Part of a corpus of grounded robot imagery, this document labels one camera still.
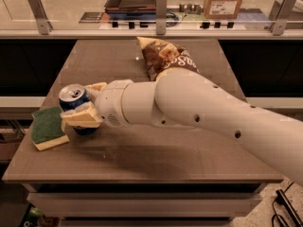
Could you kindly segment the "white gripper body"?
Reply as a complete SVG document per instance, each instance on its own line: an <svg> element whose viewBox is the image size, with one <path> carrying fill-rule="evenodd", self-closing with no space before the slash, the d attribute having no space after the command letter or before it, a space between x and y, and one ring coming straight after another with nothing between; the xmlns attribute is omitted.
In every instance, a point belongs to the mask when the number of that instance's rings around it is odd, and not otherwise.
<svg viewBox="0 0 303 227"><path fill-rule="evenodd" d="M165 118L155 103L155 82L115 80L97 96L95 105L103 122L112 128L132 124L160 126Z"/></svg>

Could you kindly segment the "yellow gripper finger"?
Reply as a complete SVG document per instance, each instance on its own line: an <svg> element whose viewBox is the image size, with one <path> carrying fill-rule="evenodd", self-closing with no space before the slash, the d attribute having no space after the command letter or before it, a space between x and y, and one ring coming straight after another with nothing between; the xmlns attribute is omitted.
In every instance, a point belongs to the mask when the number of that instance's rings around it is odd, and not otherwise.
<svg viewBox="0 0 303 227"><path fill-rule="evenodd" d="M84 88L87 90L89 95L95 96L106 86L106 82L98 82L94 84L85 85Z"/></svg>
<svg viewBox="0 0 303 227"><path fill-rule="evenodd" d="M64 123L72 127L97 128L102 122L93 105L79 106L75 110L61 113Z"/></svg>

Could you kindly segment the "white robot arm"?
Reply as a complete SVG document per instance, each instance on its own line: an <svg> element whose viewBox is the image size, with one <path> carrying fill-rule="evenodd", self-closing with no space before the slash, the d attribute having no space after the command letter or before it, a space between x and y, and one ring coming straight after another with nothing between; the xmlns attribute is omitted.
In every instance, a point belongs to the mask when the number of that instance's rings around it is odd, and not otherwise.
<svg viewBox="0 0 303 227"><path fill-rule="evenodd" d="M155 81L115 80L59 92L64 123L96 128L132 124L201 128L227 136L298 185L303 185L303 122L254 107L187 69Z"/></svg>

